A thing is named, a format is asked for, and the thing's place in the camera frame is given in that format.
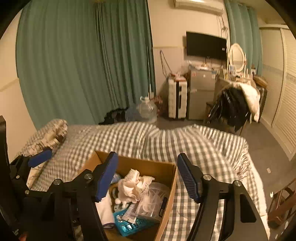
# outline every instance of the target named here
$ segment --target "floor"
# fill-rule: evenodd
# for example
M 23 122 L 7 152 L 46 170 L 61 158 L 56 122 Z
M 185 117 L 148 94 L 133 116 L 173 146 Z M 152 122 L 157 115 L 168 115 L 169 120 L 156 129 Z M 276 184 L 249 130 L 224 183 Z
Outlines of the floor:
M 194 123 L 202 125 L 202 121 L 169 120 L 160 117 L 156 126 L 160 129 L 173 129 Z M 266 204 L 269 208 L 272 201 L 270 193 L 278 192 L 296 178 L 296 161 L 290 162 L 288 160 L 281 146 L 261 123 L 252 122 L 246 125 L 242 136 L 249 144 L 249 153 L 261 176 Z M 279 233 L 279 230 L 272 230 L 270 240 L 275 240 L 277 233 Z

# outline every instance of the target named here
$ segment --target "plaid blanket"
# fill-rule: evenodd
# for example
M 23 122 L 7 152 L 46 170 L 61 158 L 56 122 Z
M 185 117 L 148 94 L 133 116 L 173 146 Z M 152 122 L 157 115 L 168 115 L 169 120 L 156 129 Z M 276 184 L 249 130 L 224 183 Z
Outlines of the plaid blanket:
M 52 120 L 32 136 L 21 153 L 28 155 L 32 143 L 58 120 Z M 205 126 L 191 125 L 173 130 L 159 130 L 156 126 L 127 122 L 110 126 L 72 125 L 68 127 L 65 142 L 43 168 L 32 190 L 46 191 L 56 178 L 64 182 L 73 180 L 93 151 L 115 151 L 121 156 L 176 162 L 179 153 L 200 167 L 204 174 L 216 180 L 231 183 L 246 179 L 248 190 L 259 210 L 257 187 L 250 170 L 248 144 L 242 137 Z M 194 223 L 199 204 L 191 200 L 181 176 L 177 179 L 173 209 L 162 240 L 186 240 Z M 223 201 L 219 202 L 211 240 L 218 240 L 223 218 Z M 81 237 L 81 230 L 76 230 Z

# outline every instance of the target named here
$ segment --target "white suitcase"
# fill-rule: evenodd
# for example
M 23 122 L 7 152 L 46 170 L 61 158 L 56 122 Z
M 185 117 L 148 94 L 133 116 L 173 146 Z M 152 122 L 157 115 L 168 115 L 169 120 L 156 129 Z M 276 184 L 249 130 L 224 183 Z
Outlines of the white suitcase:
M 168 80 L 168 116 L 181 119 L 186 117 L 187 81 Z

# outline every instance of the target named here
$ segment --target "television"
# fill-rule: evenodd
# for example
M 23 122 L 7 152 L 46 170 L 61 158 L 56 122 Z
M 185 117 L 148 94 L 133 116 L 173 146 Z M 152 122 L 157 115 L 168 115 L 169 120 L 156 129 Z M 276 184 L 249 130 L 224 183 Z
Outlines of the television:
M 226 39 L 186 32 L 187 55 L 226 60 Z

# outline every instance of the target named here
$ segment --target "white mirror frame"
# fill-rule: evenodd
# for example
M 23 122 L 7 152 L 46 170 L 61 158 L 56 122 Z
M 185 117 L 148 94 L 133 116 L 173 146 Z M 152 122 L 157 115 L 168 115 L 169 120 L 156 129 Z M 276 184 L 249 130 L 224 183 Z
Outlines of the white mirror frame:
M 228 60 L 227 61 L 228 61 L 229 65 L 233 65 L 233 59 L 232 59 L 231 53 L 233 52 L 234 48 L 237 48 L 242 55 L 242 66 L 240 68 L 237 68 L 237 73 L 239 73 L 243 70 L 246 59 L 245 59 L 245 54 L 244 54 L 242 48 L 240 47 L 240 45 L 238 43 L 235 43 L 235 44 L 231 45 L 229 52 L 228 52 Z

